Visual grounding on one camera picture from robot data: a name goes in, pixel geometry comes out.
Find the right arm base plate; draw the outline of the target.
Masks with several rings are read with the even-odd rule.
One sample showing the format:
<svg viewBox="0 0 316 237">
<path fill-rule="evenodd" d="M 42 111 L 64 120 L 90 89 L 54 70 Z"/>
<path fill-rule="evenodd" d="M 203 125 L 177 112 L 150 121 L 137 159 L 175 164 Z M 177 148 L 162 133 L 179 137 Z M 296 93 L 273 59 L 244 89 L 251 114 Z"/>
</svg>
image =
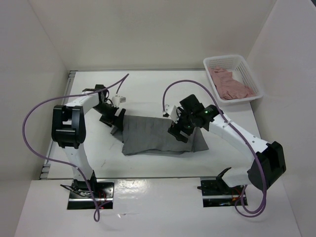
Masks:
<svg viewBox="0 0 316 237">
<path fill-rule="evenodd" d="M 204 177 L 200 179 L 197 189 L 201 191 L 203 207 L 227 207 L 234 206 L 241 198 L 248 205 L 246 194 L 241 195 L 243 187 L 230 188 L 215 177 Z"/>
</svg>

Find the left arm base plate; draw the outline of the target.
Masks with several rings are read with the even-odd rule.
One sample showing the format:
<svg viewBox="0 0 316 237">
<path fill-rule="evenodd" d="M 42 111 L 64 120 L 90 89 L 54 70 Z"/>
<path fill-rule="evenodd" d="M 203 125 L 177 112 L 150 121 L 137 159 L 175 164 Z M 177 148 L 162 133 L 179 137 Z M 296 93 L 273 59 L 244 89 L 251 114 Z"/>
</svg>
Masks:
<svg viewBox="0 0 316 237">
<path fill-rule="evenodd" d="M 84 181 L 73 180 L 70 185 L 60 184 L 69 193 L 68 210 L 94 209 L 92 195 Z M 99 179 L 91 184 L 94 198 L 102 209 L 113 208 L 115 183 L 114 180 Z"/>
</svg>

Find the grey pleated skirt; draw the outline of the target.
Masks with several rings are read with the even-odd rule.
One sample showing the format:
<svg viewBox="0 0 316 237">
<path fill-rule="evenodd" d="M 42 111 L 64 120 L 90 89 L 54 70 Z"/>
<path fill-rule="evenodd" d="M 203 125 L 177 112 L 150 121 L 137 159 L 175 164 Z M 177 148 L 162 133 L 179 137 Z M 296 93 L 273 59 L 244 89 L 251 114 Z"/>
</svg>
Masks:
<svg viewBox="0 0 316 237">
<path fill-rule="evenodd" d="M 111 134 L 123 143 L 125 156 L 138 154 L 180 155 L 209 149 L 199 128 L 194 129 L 187 143 L 177 141 L 167 130 L 171 120 L 126 115 L 123 130 L 114 127 Z"/>
</svg>

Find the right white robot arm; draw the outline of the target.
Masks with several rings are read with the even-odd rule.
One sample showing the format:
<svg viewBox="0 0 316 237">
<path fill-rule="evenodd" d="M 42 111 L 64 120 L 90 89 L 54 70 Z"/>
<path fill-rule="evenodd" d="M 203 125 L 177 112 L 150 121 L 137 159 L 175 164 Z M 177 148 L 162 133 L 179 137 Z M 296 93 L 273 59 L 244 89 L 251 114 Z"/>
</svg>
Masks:
<svg viewBox="0 0 316 237">
<path fill-rule="evenodd" d="M 163 110 L 163 115 L 172 119 L 168 133 L 177 141 L 187 143 L 195 128 L 203 128 L 221 137 L 249 160 L 248 166 L 228 167 L 217 175 L 218 192 L 227 194 L 233 187 L 244 185 L 267 190 L 286 171 L 280 143 L 268 143 L 254 136 L 215 105 L 205 107 L 193 94 L 180 101 L 180 105 L 165 105 Z"/>
</svg>

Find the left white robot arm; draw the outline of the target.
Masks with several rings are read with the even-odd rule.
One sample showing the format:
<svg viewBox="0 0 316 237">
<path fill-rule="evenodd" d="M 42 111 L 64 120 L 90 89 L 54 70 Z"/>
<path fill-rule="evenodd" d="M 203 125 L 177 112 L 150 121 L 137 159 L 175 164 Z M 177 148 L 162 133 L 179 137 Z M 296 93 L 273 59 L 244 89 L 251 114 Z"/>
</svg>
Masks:
<svg viewBox="0 0 316 237">
<path fill-rule="evenodd" d="M 110 99 L 108 89 L 102 84 L 97 84 L 92 89 L 85 89 L 72 102 L 53 108 L 51 136 L 72 164 L 74 182 L 70 191 L 90 198 L 100 190 L 83 145 L 86 139 L 85 115 L 94 109 L 101 114 L 102 123 L 122 131 L 126 109 L 121 109 L 118 115 L 116 113 L 119 105 L 124 102 L 126 98 L 118 94 Z"/>
</svg>

